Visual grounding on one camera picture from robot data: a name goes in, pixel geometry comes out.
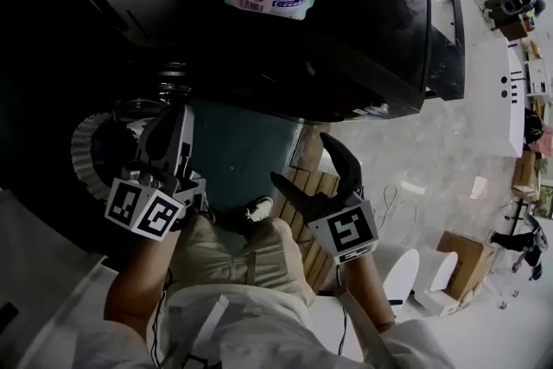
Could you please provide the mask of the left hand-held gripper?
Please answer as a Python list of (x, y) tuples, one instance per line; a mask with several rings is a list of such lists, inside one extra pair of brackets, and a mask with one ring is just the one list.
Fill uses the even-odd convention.
[[(163, 165), (174, 133), (175, 165), (171, 175), (147, 164)], [(123, 166), (113, 180), (105, 217), (124, 229), (162, 241), (182, 229), (186, 215), (207, 208), (205, 177), (187, 168), (194, 139), (189, 105), (170, 106), (148, 122), (139, 138), (137, 161)]]

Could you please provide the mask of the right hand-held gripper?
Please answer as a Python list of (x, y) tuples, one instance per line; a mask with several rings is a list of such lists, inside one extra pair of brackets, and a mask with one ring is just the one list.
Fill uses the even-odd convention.
[(371, 202), (364, 198), (359, 160), (335, 137), (321, 133), (320, 139), (340, 178), (334, 197), (322, 193), (307, 195), (275, 172), (270, 173), (270, 179), (303, 217), (323, 251), (340, 265), (375, 251), (378, 228)]

